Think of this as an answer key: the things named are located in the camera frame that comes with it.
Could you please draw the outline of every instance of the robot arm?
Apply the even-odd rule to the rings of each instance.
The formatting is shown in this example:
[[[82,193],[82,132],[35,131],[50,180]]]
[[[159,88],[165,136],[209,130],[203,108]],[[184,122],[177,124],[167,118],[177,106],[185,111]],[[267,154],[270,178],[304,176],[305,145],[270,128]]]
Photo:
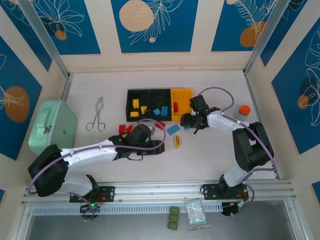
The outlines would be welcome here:
[[[202,95],[190,99],[190,106],[194,113],[184,114],[181,118],[181,126],[190,126],[196,129],[194,134],[198,130],[214,128],[233,138],[236,163],[220,178],[219,188],[224,195],[229,188],[241,184],[249,172],[263,166],[270,160],[262,146],[255,142],[254,136],[243,125],[253,130],[266,145],[271,155],[274,155],[266,131],[260,122],[252,124],[241,122],[243,125],[240,125],[239,121],[232,121],[232,118],[221,112],[219,108],[209,108]]]
[[[79,169],[99,162],[128,158],[130,154],[158,155],[165,151],[164,144],[150,150],[162,141],[146,141],[151,136],[151,130],[144,124],[136,126],[132,132],[127,133],[127,136],[123,137],[123,135],[114,135],[108,140],[80,148],[59,149],[57,145],[48,146],[29,166],[31,178],[54,160],[67,156],[37,178],[34,182],[37,194],[40,197],[46,197],[56,192],[67,192],[84,196],[89,201],[97,199],[100,188],[95,179],[91,175],[80,175]]]

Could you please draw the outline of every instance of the plastic bag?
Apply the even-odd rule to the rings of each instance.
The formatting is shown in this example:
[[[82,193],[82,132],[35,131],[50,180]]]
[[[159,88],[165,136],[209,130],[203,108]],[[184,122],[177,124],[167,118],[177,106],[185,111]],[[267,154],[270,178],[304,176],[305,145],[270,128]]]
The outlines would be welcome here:
[[[185,203],[188,213],[188,230],[208,229],[206,216],[202,210],[200,199],[195,199]]]

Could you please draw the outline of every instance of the mint green box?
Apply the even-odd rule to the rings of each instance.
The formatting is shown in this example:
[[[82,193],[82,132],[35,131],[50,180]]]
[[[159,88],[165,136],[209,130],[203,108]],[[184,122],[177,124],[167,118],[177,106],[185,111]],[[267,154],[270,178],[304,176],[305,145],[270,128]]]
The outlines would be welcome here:
[[[44,100],[39,108],[30,137],[29,148],[40,155],[46,147],[73,147],[78,120],[63,100]]]

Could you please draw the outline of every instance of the red lego brick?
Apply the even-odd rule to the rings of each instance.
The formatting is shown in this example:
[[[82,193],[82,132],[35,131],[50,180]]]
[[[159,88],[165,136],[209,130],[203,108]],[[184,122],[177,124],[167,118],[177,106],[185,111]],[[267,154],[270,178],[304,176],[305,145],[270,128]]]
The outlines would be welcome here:
[[[122,134],[126,131],[126,126],[125,125],[119,125],[119,133]]]
[[[129,125],[128,128],[125,130],[127,133],[130,133],[131,132],[131,129],[133,128],[134,126],[132,125]]]
[[[173,112],[174,112],[174,113],[177,113],[178,111],[179,111],[178,103],[174,102],[174,103],[173,103]]]
[[[162,121],[158,121],[158,122],[163,126],[163,128],[165,128],[166,124],[164,124]],[[156,123],[155,126],[160,130],[163,129],[158,123]]]

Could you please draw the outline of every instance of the yellow tray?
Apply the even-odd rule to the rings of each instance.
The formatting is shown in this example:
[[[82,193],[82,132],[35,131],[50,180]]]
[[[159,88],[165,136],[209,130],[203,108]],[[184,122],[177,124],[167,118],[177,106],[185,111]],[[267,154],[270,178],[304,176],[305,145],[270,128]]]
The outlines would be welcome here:
[[[190,114],[190,99],[193,98],[191,88],[171,88],[171,120],[180,122],[183,114]],[[178,104],[178,112],[174,112],[174,103]]]

